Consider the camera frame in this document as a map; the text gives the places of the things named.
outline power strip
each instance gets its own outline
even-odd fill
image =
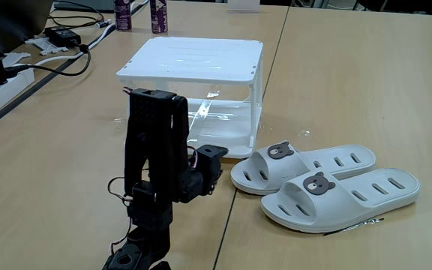
[[[0,85],[0,109],[34,81],[35,72],[32,68],[19,72],[14,78],[7,79],[4,85]]]

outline purple bottle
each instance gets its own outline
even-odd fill
[[[151,30],[155,34],[168,32],[168,10],[166,0],[149,0],[151,6]]]
[[[132,25],[130,0],[114,0],[114,16],[117,30],[131,30]]]

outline slide sandal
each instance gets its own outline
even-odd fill
[[[284,182],[310,170],[325,170],[337,179],[357,176],[376,164],[376,155],[361,145],[298,151],[287,141],[256,150],[231,170],[232,183],[250,194],[277,192]]]
[[[264,196],[261,208],[290,229],[329,233],[413,203],[420,188],[416,177],[400,169],[375,169],[344,180],[316,170]]]

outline wooden table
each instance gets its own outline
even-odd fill
[[[61,11],[61,10],[55,10],[51,13],[55,17],[66,17],[66,16],[91,16],[91,17],[98,17],[97,14],[94,13],[87,13],[87,12],[76,12],[76,11]],[[110,19],[114,17],[112,14],[105,14],[106,19]],[[57,19],[59,23],[64,23],[67,25],[80,25],[83,23],[87,23],[88,19]],[[55,26],[56,24],[51,20],[48,19],[46,23],[46,27]],[[99,38],[99,36],[103,33],[104,28],[98,28],[96,25],[92,27],[86,27],[86,28],[76,28],[74,29],[74,32],[76,32],[81,37],[81,41],[83,44],[89,44],[92,41]],[[15,53],[30,53],[31,56],[28,58],[23,58],[20,63],[24,64],[36,64],[37,62],[48,59],[55,56],[74,56],[75,54],[79,53],[79,49],[73,48],[69,49],[67,52],[59,52],[58,54],[49,54],[49,55],[41,55],[40,49],[37,48],[33,44],[22,44],[21,46],[18,46],[16,49],[13,50]],[[72,61],[67,60],[58,60],[58,61],[50,61],[44,64],[43,66],[47,68],[57,69],[60,67],[66,67],[71,64]],[[19,93],[15,98],[13,98],[5,108],[0,108],[0,118],[4,117],[4,114],[12,110],[13,107],[17,106],[20,102],[23,102],[26,96],[31,95],[33,92],[36,92],[39,90],[40,87],[42,87],[46,81],[50,81],[55,76],[54,73],[50,73],[46,70],[38,70],[34,69],[34,82],[26,87],[24,91]]]
[[[432,16],[289,9],[260,147],[362,144],[421,180],[415,204],[322,236],[269,220],[238,192],[216,269],[432,269]]]
[[[169,35],[262,41],[269,78],[287,7],[240,14],[225,4],[171,1],[168,9]],[[147,6],[132,32],[94,48],[86,73],[57,76],[0,120],[0,269],[102,268],[109,243],[128,225],[124,206],[106,190],[123,173],[128,117],[115,73],[151,37]],[[231,166],[223,165],[212,196],[174,206],[166,257],[173,269],[213,268],[235,195]]]

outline white paper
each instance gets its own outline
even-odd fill
[[[228,11],[260,12],[260,0],[228,0]]]

